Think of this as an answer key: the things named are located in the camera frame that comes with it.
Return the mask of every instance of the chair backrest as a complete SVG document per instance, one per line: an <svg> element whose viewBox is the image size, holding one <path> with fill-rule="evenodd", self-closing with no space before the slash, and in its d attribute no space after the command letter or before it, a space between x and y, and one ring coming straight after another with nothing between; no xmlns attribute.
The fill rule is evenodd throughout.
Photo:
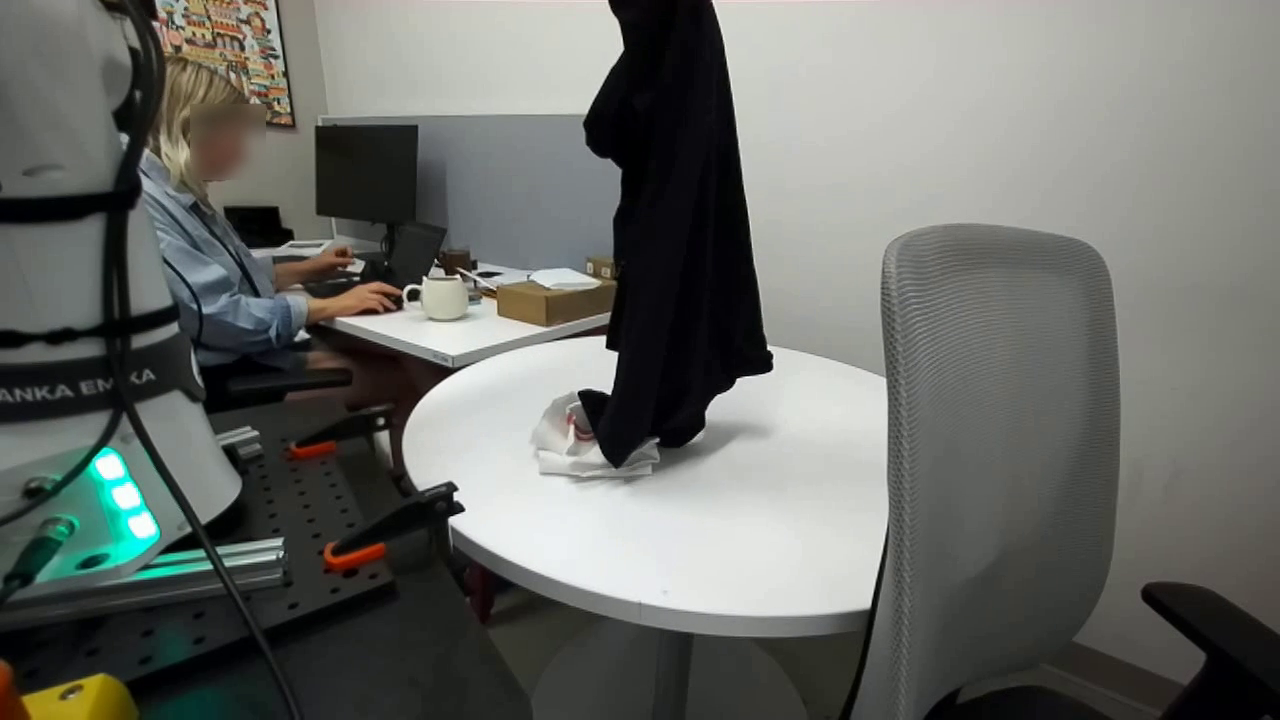
<svg viewBox="0 0 1280 720"><path fill-rule="evenodd" d="M1104 258L1020 229L885 254L898 720L1062 650L1112 563L1120 373Z"/></svg>

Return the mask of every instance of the black cable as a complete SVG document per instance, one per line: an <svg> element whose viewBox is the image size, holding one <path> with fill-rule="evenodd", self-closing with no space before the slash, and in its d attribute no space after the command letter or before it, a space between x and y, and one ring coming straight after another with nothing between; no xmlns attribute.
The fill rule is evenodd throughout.
<svg viewBox="0 0 1280 720"><path fill-rule="evenodd" d="M143 72L148 72L148 81L154 81L154 83L143 83L143 90L139 90L139 119L154 127L154 119L159 115L159 90L158 90L158 86L163 86L163 55L159 55L159 41L158 41L148 15L139 13L139 0L129 0L129 15L133 15L138 35L139 35L139 63L143 63ZM115 258L115 281L122 281L122 284L115 284L115 309L122 309L124 317L133 317L133 309L129 309L129 248L124 248L129 214L124 214L124 212L122 212L122 223L124 223L122 234L115 234L122 252L111 254L111 258ZM172 467L163 462L163 456L159 456L159 448L158 448L158 441L154 441L154 431L148 431L148 424L139 419L139 413L138 413L138 405L133 405L133 387L129 387L129 366L122 366L122 373L124 373L124 382L115 382L115 392L122 392L122 405L124 405L124 413L129 413L133 431L139 437L139 443L143 443L158 474L163 480L167 496L176 498L176 508L181 508L184 520L187 520L187 526L198 530L198 540L200 540L200 548L205 548L218 578L225 585L229 600L236 604L242 624L250 629L252 643L259 646L259 655L266 655L266 662L267 662L267 670L271 670L271 684L275 684L275 693L280 693L280 701L285 701L285 710L290 710L293 720L301 720L304 707L301 707L301 701L297 701L297 693L293 693L293 684L290 684L290 677L285 677L285 669L280 669L280 661L275 661L275 650L271 650L259 620L257 620L252 608L246 604L246 594L242 594L236 578L229 574L225 555L211 548L211 540L208 540L208 530L205 530L205 524L200 524L187 492L176 485Z"/></svg>
<svg viewBox="0 0 1280 720"><path fill-rule="evenodd" d="M78 537L78 520L67 515L50 515L36 537L15 550L13 567L0 578L0 592L20 592L30 586L58 550L67 548L67 540Z"/></svg>
<svg viewBox="0 0 1280 720"><path fill-rule="evenodd" d="M172 492L176 508L181 508L181 510L184 510L184 520L194 524L194 530L198 530L198 540L200 540L200 548L205 548L205 555L208 555L208 563L211 563L218 578L225 585L229 600L236 604L236 616L242 616L242 624L250 629L250 634L252 634L257 650L266 655L266 662L267 662L267 670L271 670L271 684L275 684L275 693L280 693L280 701L285 701L290 716L293 716L293 720L301 720L301 716L304 716L304 707L301 707L301 701L297 701L297 693L293 693L293 684L290 684L290 670L280 669L280 661L275 661L275 650L271 650L271 643L267 643L267 634L266 634L259 620L252 616L252 608L246 604L246 594L242 594L236 578L229 574L225 555L211 548L211 540L208 540L208 530L205 530L205 524L200 524L200 515L198 515L198 508L194 508L194 498L181 492L176 474L167 472L167 462L163 462L163 456L159 456L159 448L158 448L154 431L148 431L148 428L143 428L143 419L138 415L138 407L129 407L129 419L133 419L133 431L143 441L148 461L158 462L158 472L159 472L163 487Z"/></svg>
<svg viewBox="0 0 1280 720"><path fill-rule="evenodd" d="M111 0L111 5L103 5L108 13L129 13L129 19L138 24L138 15L139 15L139 9L133 5L133 0ZM115 162L115 190L122 188L138 188L138 158L139 158L139 151L143 151L143 135L148 135L148 127L154 127L154 119L159 115L159 90L154 86L154 98L158 98L158 106L154 110L133 110L133 127L129 127L129 147L124 147L124 156L122 156L122 162ZM122 318L122 309L115 309L115 267L111 267L111 254L124 254L124 234L129 234L129 221L124 221L124 232L111 223L111 221L124 221L124 212L108 212L108 223L103 223L103 275L100 275L100 300L103 300L103 318L108 318L108 327L111 327L111 318ZM122 333L122 337L111 337L111 333L103 333L103 342L108 342L108 375L111 375L111 415L108 415L108 424L103 424L103 431L87 443L87 450L54 485L54 487L42 487L42 496L30 496L20 508L13 508L13 510L3 510L0 515L0 526L3 524L15 524L15 520L24 520L24 515L34 515L36 508L46 508L46 503L54 503L59 492L67 492L82 474L84 474L84 467L94 462L94 456L95 450L103 450L108 448L108 441L122 431L122 419L124 419L124 397L129 397L129 333Z"/></svg>

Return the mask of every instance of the green light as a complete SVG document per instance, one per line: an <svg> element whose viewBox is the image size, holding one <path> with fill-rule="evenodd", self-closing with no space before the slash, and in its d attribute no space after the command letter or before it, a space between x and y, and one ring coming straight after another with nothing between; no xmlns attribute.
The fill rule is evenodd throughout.
<svg viewBox="0 0 1280 720"><path fill-rule="evenodd" d="M138 510L143 508L143 496L138 492L138 485L115 485L111 487L115 510Z"/></svg>
<svg viewBox="0 0 1280 720"><path fill-rule="evenodd" d="M129 474L124 456L122 456L122 450L111 450L111 448L95 450L95 461L94 461L94 474L95 474L95 480L103 480L103 485L124 480L124 474Z"/></svg>
<svg viewBox="0 0 1280 720"><path fill-rule="evenodd" d="M138 510L138 515L129 515L129 530L133 530L138 540L154 540L154 537L159 537L159 526L158 526L158 515L154 515L154 510Z"/></svg>

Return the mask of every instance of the white wall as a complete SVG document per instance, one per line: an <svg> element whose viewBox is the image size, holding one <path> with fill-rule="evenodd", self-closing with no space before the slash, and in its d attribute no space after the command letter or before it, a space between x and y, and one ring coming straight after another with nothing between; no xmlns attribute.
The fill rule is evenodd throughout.
<svg viewBox="0 0 1280 720"><path fill-rule="evenodd" d="M316 0L345 110L572 110L606 0ZM1117 270L1126 498L1091 646L1186 677L1142 585L1280 624L1280 5L725 5L771 338L882 366L882 252L1002 221Z"/></svg>
<svg viewBox="0 0 1280 720"><path fill-rule="evenodd" d="M325 63L316 44L312 0L280 0L285 9L285 53L293 72L297 127L267 127L266 175L242 175L211 184L218 205L280 205L285 223L297 234L322 234L316 221L316 119L325 115Z"/></svg>

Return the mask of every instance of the black cloth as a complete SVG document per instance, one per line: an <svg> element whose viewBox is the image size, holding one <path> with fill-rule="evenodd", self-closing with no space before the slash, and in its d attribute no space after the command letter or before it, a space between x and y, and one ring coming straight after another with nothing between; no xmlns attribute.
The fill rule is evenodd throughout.
<svg viewBox="0 0 1280 720"><path fill-rule="evenodd" d="M689 443L742 375L771 373L727 59L711 0L612 0L624 55L584 119L620 166L612 397L584 387L601 450Z"/></svg>

